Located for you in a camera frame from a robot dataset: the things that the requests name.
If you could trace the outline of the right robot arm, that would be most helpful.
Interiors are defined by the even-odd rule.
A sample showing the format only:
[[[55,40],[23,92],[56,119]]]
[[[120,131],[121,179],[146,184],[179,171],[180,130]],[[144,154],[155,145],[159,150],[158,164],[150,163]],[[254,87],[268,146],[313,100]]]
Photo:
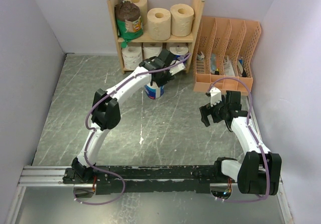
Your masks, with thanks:
[[[254,194],[259,198],[276,195],[279,187],[282,159],[272,153],[256,132],[249,112],[242,110],[241,93],[227,91],[225,95],[212,87],[206,93],[210,102],[199,108],[201,121],[209,127],[211,123],[224,121],[233,132],[244,152],[239,163],[233,158],[218,158],[214,164],[213,178],[217,182],[236,181],[243,194]]]

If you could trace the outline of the green brown paper roll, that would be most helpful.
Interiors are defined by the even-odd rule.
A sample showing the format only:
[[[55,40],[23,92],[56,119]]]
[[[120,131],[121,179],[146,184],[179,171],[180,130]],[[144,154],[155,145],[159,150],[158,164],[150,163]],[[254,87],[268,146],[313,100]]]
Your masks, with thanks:
[[[121,48],[143,35],[140,9],[130,1],[122,1],[115,6],[115,17],[119,36],[123,39]]]

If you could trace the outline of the pink dotted roll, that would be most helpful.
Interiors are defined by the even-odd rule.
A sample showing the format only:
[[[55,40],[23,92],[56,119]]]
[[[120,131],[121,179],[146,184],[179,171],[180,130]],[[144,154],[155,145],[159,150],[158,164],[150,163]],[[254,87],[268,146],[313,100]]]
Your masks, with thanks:
[[[121,50],[124,67],[127,70],[134,70],[142,62],[142,48],[140,45],[127,46]]]

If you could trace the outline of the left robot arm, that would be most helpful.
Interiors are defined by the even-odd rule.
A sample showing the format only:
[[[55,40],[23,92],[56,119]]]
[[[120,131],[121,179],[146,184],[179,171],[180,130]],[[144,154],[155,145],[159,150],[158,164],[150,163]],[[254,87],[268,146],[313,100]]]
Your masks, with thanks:
[[[88,183],[93,179],[93,165],[96,164],[98,152],[109,131],[119,124],[122,104],[136,91],[151,82],[155,82],[157,86],[163,86],[173,80],[174,74],[171,73],[170,66],[174,59],[173,53],[163,49],[158,56],[143,60],[120,83],[107,90],[96,91],[92,109],[85,119],[85,127],[89,130],[89,135],[84,147],[71,165],[75,171],[75,177],[81,183]]]

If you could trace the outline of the beige paper roll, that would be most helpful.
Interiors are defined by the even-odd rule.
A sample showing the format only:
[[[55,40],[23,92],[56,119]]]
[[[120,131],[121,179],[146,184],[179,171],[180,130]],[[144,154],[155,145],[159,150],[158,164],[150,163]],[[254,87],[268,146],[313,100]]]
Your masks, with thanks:
[[[185,37],[191,33],[194,10],[186,4],[171,6],[171,34],[177,37]]]
[[[156,41],[165,41],[171,36],[171,13],[167,9],[153,8],[147,13],[149,36]]]
[[[147,0],[124,0],[124,1],[130,1],[131,3],[134,3],[138,8],[140,9],[140,15],[141,15],[141,21],[143,25],[147,24]]]

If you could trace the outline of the blue roll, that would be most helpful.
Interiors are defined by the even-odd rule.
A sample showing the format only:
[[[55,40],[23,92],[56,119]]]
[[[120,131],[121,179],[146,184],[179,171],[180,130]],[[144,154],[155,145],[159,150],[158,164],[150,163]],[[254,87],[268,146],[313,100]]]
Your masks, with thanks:
[[[175,56],[176,61],[182,61],[182,60],[184,60],[184,58],[185,58],[185,55],[176,55]]]
[[[157,99],[164,94],[164,86],[158,86],[155,82],[151,82],[144,86],[144,91],[150,99]]]

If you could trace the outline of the plain white roll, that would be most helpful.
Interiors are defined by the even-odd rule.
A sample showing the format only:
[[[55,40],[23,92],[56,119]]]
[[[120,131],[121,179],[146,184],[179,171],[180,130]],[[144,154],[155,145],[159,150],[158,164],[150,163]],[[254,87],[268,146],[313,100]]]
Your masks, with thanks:
[[[154,57],[154,56],[158,56],[159,53],[163,49],[163,44],[161,42],[159,42],[159,43],[156,43],[156,42],[147,43],[147,42],[145,42],[145,43],[142,44],[142,49],[143,49],[144,59],[147,59],[147,58],[151,58],[151,57]]]
[[[185,43],[172,43],[168,50],[176,56],[183,56],[189,52],[188,46]]]

